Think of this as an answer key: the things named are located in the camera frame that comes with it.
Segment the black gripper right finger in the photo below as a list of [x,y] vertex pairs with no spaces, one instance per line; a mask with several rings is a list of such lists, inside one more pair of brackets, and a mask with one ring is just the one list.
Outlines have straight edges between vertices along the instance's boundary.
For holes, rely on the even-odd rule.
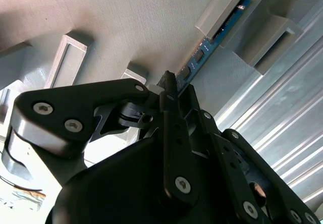
[[179,96],[193,150],[207,155],[208,186],[218,184],[213,198],[226,223],[319,223],[315,214],[235,130],[219,131],[202,110],[192,85]]

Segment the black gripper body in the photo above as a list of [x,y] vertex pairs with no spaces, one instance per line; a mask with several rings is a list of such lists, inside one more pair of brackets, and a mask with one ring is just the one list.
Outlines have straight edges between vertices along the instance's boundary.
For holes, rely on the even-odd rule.
[[181,139],[142,140],[78,173],[63,187],[49,223],[226,223],[208,186],[207,157]]

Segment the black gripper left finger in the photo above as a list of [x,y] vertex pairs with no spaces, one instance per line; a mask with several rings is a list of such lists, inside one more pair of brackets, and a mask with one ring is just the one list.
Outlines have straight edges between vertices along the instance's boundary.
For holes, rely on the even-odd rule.
[[136,143],[155,139],[169,147],[179,138],[191,152],[173,73],[166,72],[162,86],[156,94],[137,80],[120,79],[25,92],[14,102],[11,127],[58,159],[80,157],[87,143],[128,127],[143,131]]

